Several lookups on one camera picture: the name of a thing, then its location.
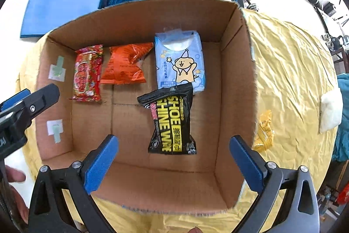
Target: red candy wrapper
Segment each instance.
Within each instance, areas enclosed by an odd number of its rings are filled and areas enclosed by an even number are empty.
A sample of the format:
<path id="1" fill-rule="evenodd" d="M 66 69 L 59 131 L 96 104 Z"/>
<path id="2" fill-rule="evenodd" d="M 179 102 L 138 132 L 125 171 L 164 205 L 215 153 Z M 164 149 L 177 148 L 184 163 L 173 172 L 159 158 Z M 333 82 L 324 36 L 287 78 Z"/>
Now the red candy wrapper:
<path id="1" fill-rule="evenodd" d="M 71 100 L 98 102 L 101 100 L 99 82 L 102 73 L 103 45 L 95 45 L 76 51 L 74 96 Z"/>

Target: cartoon dog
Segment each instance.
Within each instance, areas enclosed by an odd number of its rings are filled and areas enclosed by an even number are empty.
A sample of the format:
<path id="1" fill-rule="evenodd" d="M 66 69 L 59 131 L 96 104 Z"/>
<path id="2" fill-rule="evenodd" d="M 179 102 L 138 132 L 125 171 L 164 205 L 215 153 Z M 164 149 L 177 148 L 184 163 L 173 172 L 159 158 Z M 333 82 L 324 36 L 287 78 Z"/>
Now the cartoon dog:
<path id="1" fill-rule="evenodd" d="M 189 57 L 189 50 L 185 49 L 182 56 L 175 59 L 174 64 L 170 57 L 167 58 L 167 62 L 172 64 L 173 70 L 177 73 L 176 82 L 181 83 L 183 81 L 193 82 L 198 75 L 194 75 L 194 69 L 197 67 L 197 63 L 192 57 Z"/>

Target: orange snack package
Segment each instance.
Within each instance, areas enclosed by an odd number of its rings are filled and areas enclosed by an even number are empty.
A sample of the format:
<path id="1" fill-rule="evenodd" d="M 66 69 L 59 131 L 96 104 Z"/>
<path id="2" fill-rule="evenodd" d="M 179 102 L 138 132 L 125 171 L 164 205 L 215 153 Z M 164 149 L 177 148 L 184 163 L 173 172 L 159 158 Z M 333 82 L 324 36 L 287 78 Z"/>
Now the orange snack package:
<path id="1" fill-rule="evenodd" d="M 101 83 L 145 83 L 140 60 L 153 48 L 153 43 L 129 44 L 110 48 L 111 57 L 102 74 Z"/>

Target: cardboard box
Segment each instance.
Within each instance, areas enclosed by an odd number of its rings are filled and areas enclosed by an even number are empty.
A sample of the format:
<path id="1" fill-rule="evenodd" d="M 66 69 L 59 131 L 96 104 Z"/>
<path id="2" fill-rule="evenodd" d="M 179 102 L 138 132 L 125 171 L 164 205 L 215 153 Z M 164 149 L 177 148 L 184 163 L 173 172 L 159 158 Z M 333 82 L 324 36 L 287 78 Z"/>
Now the cardboard box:
<path id="1" fill-rule="evenodd" d="M 152 42 L 175 28 L 198 31 L 204 53 L 206 89 L 194 95 L 191 135 L 197 155 L 149 154 L 151 112 L 137 96 L 157 88 L 154 51 L 144 60 L 147 83 L 101 85 L 102 104 L 73 96 L 75 50 Z M 48 79 L 51 64 L 64 57 L 65 81 Z M 233 135 L 252 145 L 256 83 L 248 29 L 236 3 L 220 0 L 144 0 L 85 15 L 52 31 L 41 52 L 36 88 L 55 83 L 59 102 L 36 118 L 37 146 L 44 164 L 68 167 L 98 147 L 108 134 L 119 153 L 94 195 L 133 210 L 213 214 L 232 208 L 243 177 L 229 152 Z M 61 142 L 48 136 L 46 122 L 62 120 Z"/>

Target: blue gripper pad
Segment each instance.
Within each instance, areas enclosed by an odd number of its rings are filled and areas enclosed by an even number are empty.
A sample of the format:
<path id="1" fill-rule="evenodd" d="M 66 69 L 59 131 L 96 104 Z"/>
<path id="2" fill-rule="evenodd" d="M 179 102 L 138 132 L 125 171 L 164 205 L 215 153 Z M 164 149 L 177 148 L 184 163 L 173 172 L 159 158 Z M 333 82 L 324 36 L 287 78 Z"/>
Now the blue gripper pad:
<path id="1" fill-rule="evenodd" d="M 254 161 L 255 151 L 251 150 L 239 135 L 230 139 L 229 150 L 251 191 L 261 193 L 264 188 L 264 174 L 257 162 Z"/>
<path id="2" fill-rule="evenodd" d="M 10 107 L 12 107 L 14 104 L 19 102 L 20 100 L 23 100 L 25 97 L 30 95 L 30 91 L 28 89 L 24 89 L 21 92 L 18 92 L 16 95 L 12 96 L 11 98 L 7 99 L 5 102 L 1 104 L 0 110 L 6 110 Z"/>
<path id="3" fill-rule="evenodd" d="M 111 163 L 119 151 L 119 141 L 114 135 L 110 135 L 109 141 L 100 150 L 96 158 L 91 162 L 90 167 L 84 175 L 84 188 L 88 194 L 96 191 L 102 183 Z"/>

